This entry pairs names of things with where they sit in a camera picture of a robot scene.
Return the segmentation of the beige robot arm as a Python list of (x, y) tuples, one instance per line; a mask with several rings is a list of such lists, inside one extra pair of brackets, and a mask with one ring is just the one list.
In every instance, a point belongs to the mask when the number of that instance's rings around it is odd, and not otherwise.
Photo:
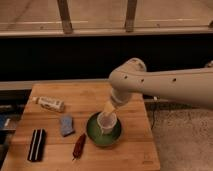
[(139, 58), (131, 58), (109, 75), (112, 87), (103, 113), (109, 116), (133, 93), (142, 93), (213, 110), (213, 67), (148, 72)]

